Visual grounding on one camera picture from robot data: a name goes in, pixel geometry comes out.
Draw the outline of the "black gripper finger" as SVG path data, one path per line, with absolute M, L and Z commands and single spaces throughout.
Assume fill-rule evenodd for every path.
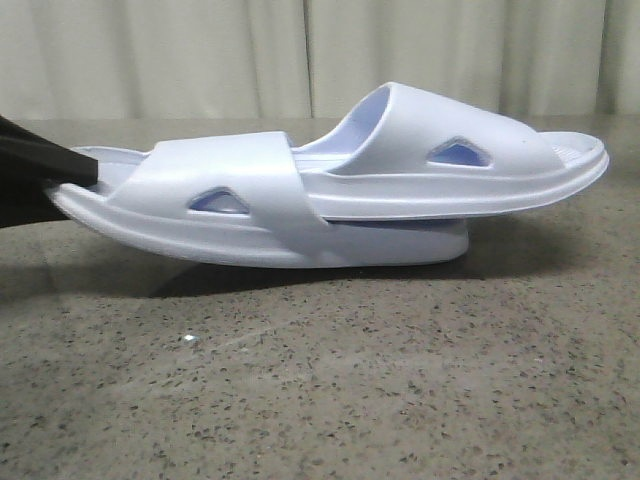
M 1 172 L 57 183 L 96 184 L 98 161 L 1 117 Z
M 1 227 L 67 220 L 46 196 L 42 183 L 19 170 L 21 161 L 1 154 Z

